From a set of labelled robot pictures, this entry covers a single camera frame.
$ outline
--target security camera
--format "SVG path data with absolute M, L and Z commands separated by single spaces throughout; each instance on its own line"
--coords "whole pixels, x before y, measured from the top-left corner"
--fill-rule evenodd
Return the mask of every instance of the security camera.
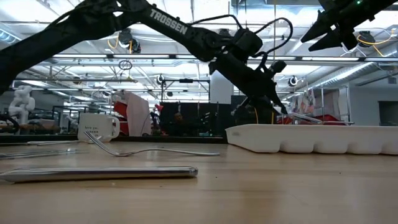
M 290 87 L 295 87 L 295 86 L 297 85 L 297 82 L 298 82 L 297 77 L 296 77 L 296 76 L 293 76 L 292 78 L 289 79 L 289 81 L 287 82 L 287 84 L 288 84 Z

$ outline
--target white plastic tray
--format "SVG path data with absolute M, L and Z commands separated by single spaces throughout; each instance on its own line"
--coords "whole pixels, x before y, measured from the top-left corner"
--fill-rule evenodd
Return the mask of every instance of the white plastic tray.
M 247 124 L 226 133 L 254 152 L 398 155 L 398 127 Z

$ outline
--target white mug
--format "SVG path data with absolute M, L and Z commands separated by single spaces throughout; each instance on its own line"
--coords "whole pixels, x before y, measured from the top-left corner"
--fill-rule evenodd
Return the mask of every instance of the white mug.
M 79 120 L 77 138 L 80 141 L 89 141 L 85 131 L 89 131 L 96 138 L 101 136 L 101 142 L 109 142 L 119 136 L 120 122 L 117 118 L 108 114 L 82 113 Z

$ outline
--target workbench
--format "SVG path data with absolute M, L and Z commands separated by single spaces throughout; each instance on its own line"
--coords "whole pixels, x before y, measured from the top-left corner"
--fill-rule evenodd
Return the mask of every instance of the workbench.
M 195 166 L 197 178 L 0 185 L 0 223 L 397 223 L 398 162 L 392 156 L 256 154 L 226 144 L 112 142 L 220 152 L 146 152 L 113 157 L 85 143 L 0 147 L 0 153 L 77 148 L 86 152 L 0 161 L 19 167 Z

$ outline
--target ceiling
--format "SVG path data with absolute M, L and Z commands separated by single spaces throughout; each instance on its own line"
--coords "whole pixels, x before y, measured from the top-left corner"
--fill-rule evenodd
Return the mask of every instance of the ceiling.
M 17 40 L 22 40 L 30 35 L 36 34 L 55 20 L 59 15 L 71 10 L 79 4 L 81 0 L 2 0 L 0 2 L 0 30 L 12 34 Z M 356 47 L 354 50 L 346 51 L 344 48 L 334 48 L 327 50 L 319 50 L 316 52 L 309 52 L 308 48 L 315 41 L 302 44 L 301 37 L 308 31 L 309 27 L 317 18 L 317 11 L 321 9 L 319 3 L 313 0 L 278 0 L 278 5 L 274 6 L 267 1 L 262 0 L 247 0 L 247 1 L 232 1 L 228 0 L 150 0 L 157 7 L 168 14 L 181 18 L 181 21 L 192 22 L 199 19 L 204 19 L 212 16 L 219 16 L 222 14 L 234 14 L 242 23 L 243 26 L 254 30 L 258 29 L 273 20 L 275 17 L 286 17 L 290 19 L 294 25 L 294 33 L 287 45 L 275 52 L 277 56 L 304 56 L 304 57 L 381 57 L 376 53 L 373 47 L 362 48 Z M 396 37 L 394 30 L 397 27 L 398 13 L 395 7 L 390 7 L 388 10 L 382 11 L 375 16 L 372 22 L 366 21 L 355 29 L 355 34 L 359 31 L 368 30 L 375 37 L 376 42 L 389 39 L 383 44 L 377 45 L 378 49 L 384 49 L 389 45 L 395 44 Z M 214 31 L 220 28 L 228 28 L 232 34 L 236 32 L 236 24 L 232 18 L 218 19 L 216 21 L 204 22 L 196 25 Z M 145 26 L 144 24 L 134 24 L 130 27 L 132 34 L 142 47 L 141 54 L 189 54 L 184 46 L 174 40 L 160 34 L 159 32 Z M 259 37 L 263 40 L 262 50 L 272 48 L 274 45 L 280 44 L 282 36 L 287 37 L 289 28 L 287 23 L 278 22 L 259 33 Z M 118 34 L 113 34 L 109 37 L 104 37 L 100 40 L 84 41 L 76 44 L 69 49 L 66 49 L 61 54 L 128 54 L 128 50 L 118 45 L 116 48 L 116 37 Z M 9 46 L 10 43 L 0 41 L 0 49 Z M 193 78 L 206 80 L 209 79 L 209 70 L 206 63 L 198 62 L 196 60 L 170 60 L 170 59 L 140 59 L 130 60 L 133 67 L 130 70 L 121 71 L 117 66 L 118 61 L 115 60 L 113 64 L 106 65 L 101 63 L 83 63 L 85 66 L 66 66 L 73 60 L 63 60 L 65 66 L 49 66 L 36 65 L 32 67 L 25 74 L 21 74 L 22 78 L 51 78 L 68 79 L 73 77 L 81 77 L 84 79 L 112 79 L 127 77 L 134 78 L 138 83 L 132 82 L 81 82 L 73 84 L 72 82 L 47 82 L 48 85 L 54 88 L 127 88 L 134 90 L 142 90 L 138 93 L 143 98 L 147 98 L 152 104 L 158 102 L 160 98 L 159 93 L 154 96 L 146 93 L 147 89 L 159 89 L 160 86 L 156 84 L 156 78 L 162 74 L 168 79 L 179 78 Z M 306 85 L 310 85 L 316 80 L 321 79 L 331 72 L 336 71 L 343 65 L 338 64 L 313 64 L 313 63 L 296 63 L 288 64 L 288 66 L 277 76 L 277 91 L 296 91 Z M 256 68 L 257 65 L 253 62 L 248 66 Z M 295 75 L 300 80 L 300 85 L 296 88 L 289 87 L 287 80 Z M 207 99 L 206 90 L 209 88 L 207 83 L 199 85 L 198 83 L 174 83 L 169 87 L 169 90 L 191 90 L 192 93 L 175 92 L 172 99 L 177 100 L 205 100 Z M 76 95 L 77 92 L 61 91 L 67 95 Z M 91 93 L 79 93 L 83 96 L 102 99 L 103 96 L 96 96 Z

